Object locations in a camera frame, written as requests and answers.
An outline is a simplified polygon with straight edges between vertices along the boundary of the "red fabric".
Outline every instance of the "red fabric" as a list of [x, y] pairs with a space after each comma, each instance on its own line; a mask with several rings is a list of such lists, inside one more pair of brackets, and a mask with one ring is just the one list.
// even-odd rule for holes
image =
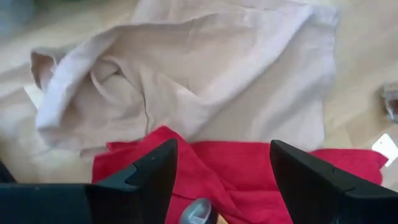
[[[167, 224], [177, 224], [194, 199], [209, 198], [225, 219], [240, 223], [292, 223], [280, 195], [271, 162], [269, 144], [206, 141], [189, 145], [177, 133], [161, 127], [140, 142], [108, 143], [110, 152], [98, 155], [93, 182], [125, 168], [164, 141], [178, 141], [178, 164]], [[380, 184], [380, 168], [387, 159], [369, 150], [322, 149], [314, 156]]]

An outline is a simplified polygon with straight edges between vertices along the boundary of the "clothing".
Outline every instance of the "clothing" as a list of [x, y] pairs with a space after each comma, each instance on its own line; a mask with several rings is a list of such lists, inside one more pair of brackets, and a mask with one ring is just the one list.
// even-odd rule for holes
[[[187, 143], [167, 127], [142, 141], [108, 143], [109, 152], [95, 157], [93, 182], [127, 167], [164, 141], [178, 144], [177, 175], [166, 223], [176, 224], [196, 198], [208, 198], [231, 224], [292, 223], [272, 173], [269, 144], [203, 141]], [[380, 168], [387, 159], [360, 149], [322, 149], [312, 155], [380, 184]]]
[[101, 147], [166, 125], [188, 141], [323, 141], [336, 11], [289, 1], [142, 0], [130, 23], [63, 55], [32, 53], [51, 147]]

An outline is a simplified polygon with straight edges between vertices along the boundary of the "beige cloth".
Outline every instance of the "beige cloth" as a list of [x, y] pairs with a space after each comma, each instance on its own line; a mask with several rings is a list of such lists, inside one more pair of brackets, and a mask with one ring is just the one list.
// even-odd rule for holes
[[166, 125], [190, 141], [323, 141], [334, 9], [287, 1], [142, 0], [130, 24], [69, 53], [32, 53], [52, 147], [131, 141]]

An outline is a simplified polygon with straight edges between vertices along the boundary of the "crumpled fabric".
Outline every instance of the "crumpled fabric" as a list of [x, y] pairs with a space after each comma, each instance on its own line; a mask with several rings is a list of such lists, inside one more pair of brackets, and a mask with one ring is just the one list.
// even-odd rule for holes
[[166, 125], [187, 141], [324, 137], [336, 11], [288, 1], [141, 0], [128, 24], [69, 52], [32, 52], [50, 147], [140, 139]]
[[[203, 197], [231, 224], [292, 223], [274, 179], [268, 143], [189, 144], [168, 127], [160, 127], [142, 141], [108, 143], [109, 152], [94, 159], [93, 182], [127, 167], [168, 139], [177, 140], [178, 162], [166, 224], [178, 223], [183, 210]], [[378, 152], [360, 149], [321, 149], [311, 154], [375, 184], [381, 184], [380, 168], [387, 162]]]

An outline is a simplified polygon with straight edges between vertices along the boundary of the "wooden floor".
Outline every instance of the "wooden floor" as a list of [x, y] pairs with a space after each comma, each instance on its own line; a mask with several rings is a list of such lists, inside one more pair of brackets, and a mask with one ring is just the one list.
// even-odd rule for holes
[[[369, 148], [383, 133], [389, 133], [398, 142], [398, 127], [387, 119], [380, 99], [381, 86], [398, 80], [398, 1], [302, 2], [340, 9], [335, 49], [337, 74], [335, 85], [325, 102], [324, 146]], [[25, 65], [29, 61], [29, 51], [34, 47], [76, 43], [128, 19], [135, 1], [41, 0], [40, 5], [38, 15], [30, 24], [15, 31], [12, 37], [0, 40], [0, 147], [17, 147], [22, 151], [23, 148], [29, 149], [24, 153], [35, 154], [36, 161], [43, 163], [46, 158], [41, 157], [41, 153], [45, 147], [42, 142], [32, 140], [36, 137], [36, 108], [24, 91], [26, 86], [33, 84], [33, 80], [25, 72], [26, 66], [20, 68], [18, 75], [6, 71]], [[10, 146], [10, 139], [17, 146]], [[35, 147], [41, 150], [32, 151]], [[75, 156], [72, 152], [65, 153], [69, 153], [70, 158]], [[49, 173], [43, 175], [47, 179], [31, 175], [27, 170], [36, 169], [35, 164], [19, 162], [19, 157], [15, 156], [19, 154], [21, 151], [18, 150], [0, 151], [1, 159], [6, 161], [17, 179], [24, 182], [56, 180], [56, 177], [51, 179]], [[50, 168], [59, 168], [57, 166], [49, 163]]]

